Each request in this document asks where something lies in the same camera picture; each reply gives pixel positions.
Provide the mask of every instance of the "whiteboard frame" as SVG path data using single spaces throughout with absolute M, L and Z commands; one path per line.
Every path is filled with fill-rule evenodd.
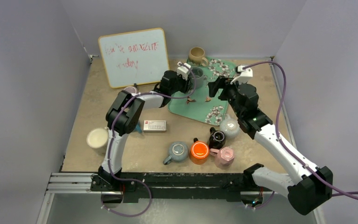
M 159 27 L 159 28 L 143 29 L 143 30 L 125 32 L 125 33 L 119 33 L 119 34 L 104 35 L 104 36 L 100 36 L 100 37 L 98 38 L 98 46 L 99 46 L 99 50 L 100 50 L 100 52 L 101 52 L 103 67 L 105 68 L 105 74 L 106 74 L 106 78 L 108 79 L 108 85 L 109 85 L 110 88 L 112 88 L 112 89 L 118 89 L 118 88 L 124 88 L 124 87 L 132 86 L 132 85 L 124 85 L 124 86 L 118 86 L 118 87 L 112 87 L 112 86 L 110 85 L 109 76 L 108 76 L 108 71 L 107 71 L 107 69 L 106 69 L 105 60 L 104 60 L 103 54 L 102 54 L 102 47 L 101 47 L 101 45 L 99 44 L 99 40 L 100 40 L 101 38 L 109 37 L 109 36 L 132 34 L 132 33 L 138 33 L 138 32 L 144 32 L 144 31 L 150 31 L 150 30 L 156 30 L 156 29 L 161 29 L 161 31 L 163 31 L 163 39 L 164 39 L 164 46 L 165 46 L 165 55 L 166 55 L 166 58 L 167 58 L 168 70 L 170 70 L 169 61 L 168 61 L 168 50 L 167 50 L 167 47 L 166 47 L 166 40 L 165 40 L 165 32 L 164 32 L 164 30 L 163 30 L 162 28 L 160 28 L 160 27 Z M 160 80 L 155 81 L 155 82 L 148 82 L 148 83 L 137 83 L 137 85 L 153 84 L 153 83 L 158 83 L 158 82 L 160 82 Z

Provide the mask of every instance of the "green tray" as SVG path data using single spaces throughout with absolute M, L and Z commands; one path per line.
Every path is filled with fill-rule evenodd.
M 217 99 L 221 90 L 217 92 L 216 97 L 209 98 L 208 83 L 215 81 L 220 75 L 234 77 L 235 64 L 216 58 L 207 57 L 207 59 L 209 60 L 207 67 L 199 66 L 205 74 L 204 85 L 196 89 L 190 99 L 171 100 L 168 104 L 168 110 L 183 117 L 218 126 L 224 119 L 228 102 Z M 197 66 L 188 60 L 187 63 L 191 66 Z M 185 95 L 187 94 L 177 92 L 173 97 L 184 97 Z

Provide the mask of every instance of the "tan mug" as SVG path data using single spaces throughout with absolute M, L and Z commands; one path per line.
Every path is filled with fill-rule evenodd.
M 190 50 L 189 60 L 197 65 L 202 65 L 202 66 L 209 65 L 209 60 L 205 57 L 205 51 L 200 47 L 195 47 Z

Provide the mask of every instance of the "gray wall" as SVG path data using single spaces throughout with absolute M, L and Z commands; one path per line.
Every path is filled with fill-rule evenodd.
M 35 223 L 89 69 L 59 0 L 0 0 L 0 223 Z
M 308 0 L 276 61 L 299 151 L 327 165 L 337 187 L 358 190 L 358 1 Z M 327 223 L 358 223 L 358 201 L 341 196 L 323 208 Z
M 273 56 L 306 0 L 62 0 L 89 54 L 102 35 L 161 27 L 168 54 Z

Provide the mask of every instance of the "tabletop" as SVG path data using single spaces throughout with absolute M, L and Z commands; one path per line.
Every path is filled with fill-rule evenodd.
M 185 62 L 186 60 L 170 59 L 170 69 L 176 70 L 178 61 Z M 239 65 L 261 60 L 227 61 Z M 261 64 L 252 69 L 254 77 L 249 83 L 257 88 L 259 108 L 275 121 L 279 97 L 271 67 L 268 64 Z M 146 84 L 139 86 L 138 89 L 141 92 L 147 92 L 153 87 L 154 84 Z M 121 90 L 122 88 L 112 89 L 109 87 L 102 59 L 94 58 L 73 124 L 62 171 L 96 172 L 98 170 L 106 151 L 105 149 L 90 148 L 86 143 L 86 137 L 92 129 L 107 126 L 106 112 Z M 230 106 L 227 113 L 235 118 L 234 111 Z M 225 144 L 235 152 L 235 160 L 227 169 L 215 166 L 212 156 L 209 156 L 208 161 L 202 165 L 196 165 L 190 159 L 183 163 L 164 165 L 163 160 L 168 155 L 168 147 L 173 142 L 184 141 L 191 146 L 195 137 L 206 141 L 209 137 L 209 128 L 212 126 L 170 113 L 167 107 L 143 110 L 139 120 L 141 124 L 143 120 L 166 120 L 167 131 L 165 133 L 131 133 L 124 149 L 123 172 L 242 173 L 243 170 L 255 163 L 261 163 L 275 172 L 285 173 L 283 167 L 264 147 L 243 132 L 235 139 L 227 140 Z M 283 115 L 280 117 L 279 123 L 281 124 L 280 132 L 286 139 L 289 139 Z

